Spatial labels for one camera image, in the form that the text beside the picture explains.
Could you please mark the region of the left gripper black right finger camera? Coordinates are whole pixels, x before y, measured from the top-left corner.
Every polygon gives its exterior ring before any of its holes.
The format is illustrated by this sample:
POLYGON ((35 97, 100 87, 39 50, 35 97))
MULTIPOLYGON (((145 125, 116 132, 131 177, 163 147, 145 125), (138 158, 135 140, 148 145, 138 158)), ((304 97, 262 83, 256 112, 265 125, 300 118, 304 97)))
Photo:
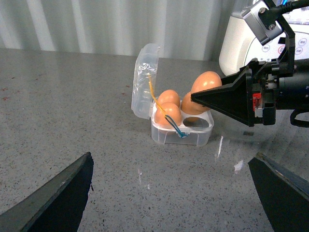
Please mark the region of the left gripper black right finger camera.
POLYGON ((309 182, 262 153, 257 153, 248 165, 273 231, 307 232, 309 182))

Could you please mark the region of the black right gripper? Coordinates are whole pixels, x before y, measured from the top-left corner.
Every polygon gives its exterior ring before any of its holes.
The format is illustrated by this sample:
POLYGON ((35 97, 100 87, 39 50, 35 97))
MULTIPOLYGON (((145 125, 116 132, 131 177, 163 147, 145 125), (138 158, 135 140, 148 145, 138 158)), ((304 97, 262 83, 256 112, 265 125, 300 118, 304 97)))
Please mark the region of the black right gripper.
POLYGON ((191 93, 191 101, 218 111, 249 127, 276 123, 279 79, 292 77, 294 62, 283 58, 258 61, 221 78, 222 86, 191 93))

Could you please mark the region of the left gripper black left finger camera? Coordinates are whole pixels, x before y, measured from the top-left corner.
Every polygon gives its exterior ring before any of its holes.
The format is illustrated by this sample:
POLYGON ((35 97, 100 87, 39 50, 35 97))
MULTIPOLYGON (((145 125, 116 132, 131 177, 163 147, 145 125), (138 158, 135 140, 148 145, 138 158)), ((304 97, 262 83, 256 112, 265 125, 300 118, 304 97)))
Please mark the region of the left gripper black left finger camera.
POLYGON ((0 216, 2 232, 76 232, 92 183, 86 152, 58 175, 0 216))

